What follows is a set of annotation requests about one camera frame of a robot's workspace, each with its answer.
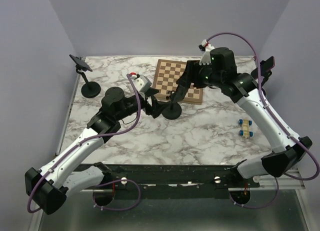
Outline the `black smartphone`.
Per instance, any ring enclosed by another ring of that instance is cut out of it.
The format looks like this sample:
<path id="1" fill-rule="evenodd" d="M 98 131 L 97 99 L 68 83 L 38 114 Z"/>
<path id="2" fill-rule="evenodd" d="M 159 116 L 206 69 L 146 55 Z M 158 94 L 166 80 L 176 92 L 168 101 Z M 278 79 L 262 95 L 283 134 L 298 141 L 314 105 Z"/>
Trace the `black smartphone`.
<path id="1" fill-rule="evenodd" d="M 170 106 L 170 101 L 157 100 L 155 96 L 151 96 L 152 108 L 154 111 L 163 111 L 165 108 Z"/>

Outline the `black phone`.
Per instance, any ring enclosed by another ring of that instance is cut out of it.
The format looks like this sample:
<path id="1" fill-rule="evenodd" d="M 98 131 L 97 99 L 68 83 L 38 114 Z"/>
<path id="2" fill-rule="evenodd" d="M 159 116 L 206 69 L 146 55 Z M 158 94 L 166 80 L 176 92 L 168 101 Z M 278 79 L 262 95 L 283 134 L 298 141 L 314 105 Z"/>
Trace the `black phone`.
<path id="1" fill-rule="evenodd" d="M 72 61 L 75 63 L 75 67 L 76 69 L 80 70 L 80 71 L 90 71 L 92 72 L 93 70 L 89 67 L 89 65 L 83 61 L 82 59 L 70 54 L 69 57 L 72 59 Z"/>

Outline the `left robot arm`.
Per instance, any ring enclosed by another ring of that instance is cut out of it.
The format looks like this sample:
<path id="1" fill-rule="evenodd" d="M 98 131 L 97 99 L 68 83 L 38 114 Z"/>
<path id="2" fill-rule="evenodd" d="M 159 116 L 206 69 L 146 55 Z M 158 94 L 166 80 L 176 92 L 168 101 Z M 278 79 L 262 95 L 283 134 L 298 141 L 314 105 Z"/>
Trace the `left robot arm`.
<path id="1" fill-rule="evenodd" d="M 110 185 L 111 176 L 104 164 L 93 164 L 84 171 L 76 171 L 76 168 L 113 136 L 134 129 L 142 111 L 154 118 L 160 115 L 159 103 L 155 98 L 158 90 L 143 87 L 134 88 L 133 91 L 133 96 L 126 97 L 121 88 L 109 88 L 101 100 L 99 111 L 78 138 L 40 169 L 31 167 L 25 173 L 29 213 L 37 212 L 37 209 L 31 209 L 32 202 L 38 205 L 38 210 L 50 215 L 73 194 L 93 186 L 104 189 Z"/>

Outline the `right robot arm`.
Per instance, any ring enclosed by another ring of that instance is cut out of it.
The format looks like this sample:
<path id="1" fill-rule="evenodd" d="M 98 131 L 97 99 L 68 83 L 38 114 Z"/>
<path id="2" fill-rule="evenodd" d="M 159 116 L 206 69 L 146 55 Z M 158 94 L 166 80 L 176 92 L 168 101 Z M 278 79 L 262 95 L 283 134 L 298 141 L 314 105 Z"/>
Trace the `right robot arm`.
<path id="1" fill-rule="evenodd" d="M 256 80 L 248 73 L 238 73 L 235 57 L 227 47 L 214 48 L 204 53 L 206 62 L 189 60 L 182 76 L 177 80 L 177 89 L 171 102 L 185 98 L 190 86 L 205 88 L 215 86 L 241 107 L 255 122 L 268 140 L 272 152 L 266 156 L 239 162 L 230 174 L 230 182 L 241 187 L 254 176 L 282 176 L 297 164 L 312 146 L 309 137 L 301 137 L 294 131 L 281 128 L 286 123 L 275 112 L 264 95 L 259 94 Z"/>

